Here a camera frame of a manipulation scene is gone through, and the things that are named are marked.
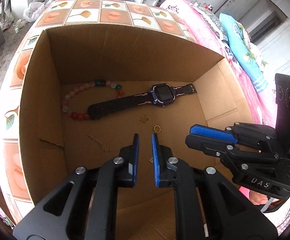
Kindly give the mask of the right hand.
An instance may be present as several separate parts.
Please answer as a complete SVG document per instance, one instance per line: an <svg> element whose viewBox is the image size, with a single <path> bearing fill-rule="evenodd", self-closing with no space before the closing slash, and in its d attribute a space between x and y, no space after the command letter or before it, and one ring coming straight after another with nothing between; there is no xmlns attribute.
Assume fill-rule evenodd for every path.
<svg viewBox="0 0 290 240"><path fill-rule="evenodd" d="M254 205L265 205L268 202L268 197L261 193L250 190L249 191L249 200Z"/></svg>

